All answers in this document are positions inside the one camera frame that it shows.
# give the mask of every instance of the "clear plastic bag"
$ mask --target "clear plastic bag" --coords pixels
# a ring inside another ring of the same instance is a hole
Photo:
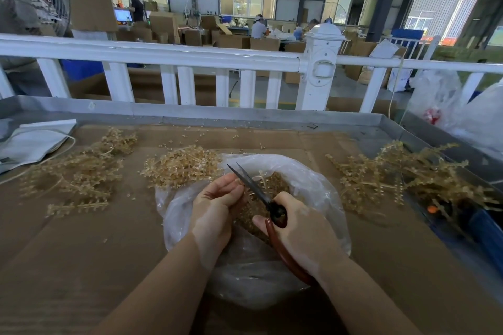
[[[239,163],[253,177],[269,177],[279,172],[290,184],[292,195],[302,196],[306,205],[322,212],[332,225],[346,253],[351,241],[346,216],[334,186],[319,173],[302,163],[273,154],[223,155],[220,167],[229,172],[227,164]],[[164,218],[166,248],[171,249],[188,231],[192,202],[208,181],[198,181],[172,190],[155,191],[157,211]],[[260,239],[238,226],[213,270],[207,291],[237,305],[264,309],[297,291],[307,288],[280,261],[276,252]]]
[[[503,160],[503,82],[489,86],[467,105],[442,117],[437,126],[488,155]]]
[[[459,105],[461,82],[456,71],[423,71],[409,82],[415,90],[407,104],[407,111],[432,124],[451,114]]]

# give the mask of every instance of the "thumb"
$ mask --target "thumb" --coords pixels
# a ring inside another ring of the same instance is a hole
[[[260,215],[255,215],[251,219],[253,221],[253,224],[260,229],[265,235],[267,234],[267,228],[266,228],[266,218]]]
[[[238,184],[228,194],[218,197],[214,199],[214,201],[230,208],[232,205],[236,204],[239,199],[241,199],[243,192],[244,186],[242,184]]]

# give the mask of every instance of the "corrugated metal building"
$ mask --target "corrugated metal building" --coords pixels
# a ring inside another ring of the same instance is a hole
[[[414,0],[406,28],[424,29],[424,36],[456,39],[477,0]]]

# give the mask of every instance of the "monitor screen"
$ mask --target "monitor screen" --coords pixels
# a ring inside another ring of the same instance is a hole
[[[115,19],[117,21],[133,21],[131,17],[131,11],[127,10],[114,10],[115,11]]]

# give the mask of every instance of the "forearm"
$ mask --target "forearm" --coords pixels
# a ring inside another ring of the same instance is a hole
[[[351,335],[420,334],[379,285],[350,259],[326,268],[320,284]]]
[[[209,274],[187,234],[92,334],[189,333]]]

